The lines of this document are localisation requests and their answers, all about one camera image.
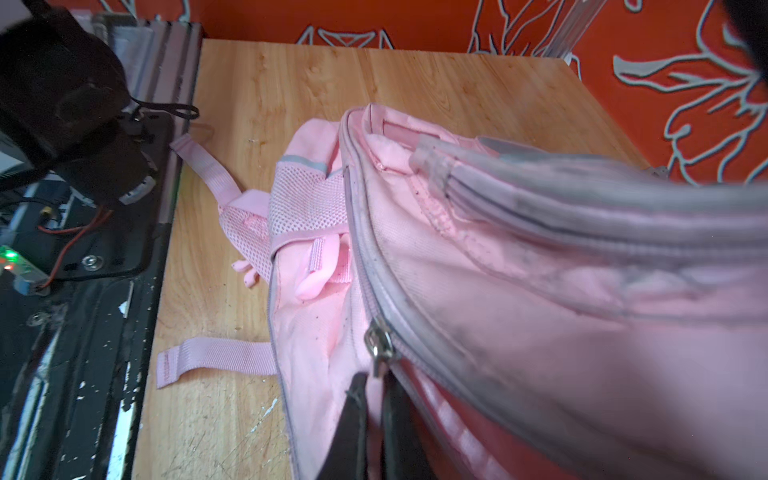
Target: pink webbing strap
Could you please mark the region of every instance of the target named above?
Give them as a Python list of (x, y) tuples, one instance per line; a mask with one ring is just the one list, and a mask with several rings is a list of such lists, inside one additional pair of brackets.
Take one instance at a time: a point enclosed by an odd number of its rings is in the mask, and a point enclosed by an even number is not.
[(170, 144), (170, 148), (200, 175), (219, 205), (226, 205), (240, 196), (240, 188), (227, 169), (192, 140), (189, 134), (178, 138)]
[(248, 375), (276, 375), (269, 343), (198, 336), (157, 354), (157, 387), (176, 382), (192, 369), (219, 369)]

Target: wooden table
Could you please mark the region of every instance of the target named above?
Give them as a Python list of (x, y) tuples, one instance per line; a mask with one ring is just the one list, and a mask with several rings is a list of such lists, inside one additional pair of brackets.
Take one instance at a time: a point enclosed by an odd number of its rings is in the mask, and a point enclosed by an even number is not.
[[(269, 190), (310, 118), (386, 104), (472, 137), (647, 164), (562, 60), (206, 40), (190, 132), (242, 188)], [(217, 204), (181, 173), (133, 476), (290, 478), (274, 378), (198, 369), (156, 390), (157, 353), (194, 336), (266, 341), (266, 283), (243, 286)]]

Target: zipper slider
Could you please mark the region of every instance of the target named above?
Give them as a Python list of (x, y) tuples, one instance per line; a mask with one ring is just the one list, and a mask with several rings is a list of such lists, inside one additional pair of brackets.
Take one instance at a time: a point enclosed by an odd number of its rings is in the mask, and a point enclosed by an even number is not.
[(395, 356), (392, 338), (389, 336), (389, 332), (381, 327), (379, 322), (380, 318), (376, 317), (366, 330), (364, 337), (368, 353), (373, 357), (373, 376), (376, 378), (381, 377), (384, 373), (381, 368), (382, 363), (389, 363), (389, 360)]

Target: orange wall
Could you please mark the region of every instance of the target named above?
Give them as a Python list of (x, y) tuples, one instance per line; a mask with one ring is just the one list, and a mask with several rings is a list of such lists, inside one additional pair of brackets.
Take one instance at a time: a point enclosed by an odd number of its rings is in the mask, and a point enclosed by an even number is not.
[[(58, 1), (101, 10), (98, 0)], [(213, 38), (542, 55), (577, 0), (189, 1)], [(177, 0), (152, 5), (140, 0), (137, 15), (183, 12)], [(726, 24), (720, 0), (607, 0), (573, 52), (592, 94), (677, 180), (768, 179), (768, 89)]]

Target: pink backpack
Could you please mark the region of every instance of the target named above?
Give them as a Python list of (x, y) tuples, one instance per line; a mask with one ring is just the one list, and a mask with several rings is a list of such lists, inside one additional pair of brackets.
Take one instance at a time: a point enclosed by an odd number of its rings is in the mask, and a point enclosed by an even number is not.
[(294, 478), (332, 478), (350, 399), (379, 475), (385, 372), (464, 476), (768, 472), (768, 188), (672, 184), (375, 104), (304, 124), (271, 194), (188, 136), (172, 148), (245, 284), (269, 282), (272, 341), (188, 340), (157, 386), (276, 373)]

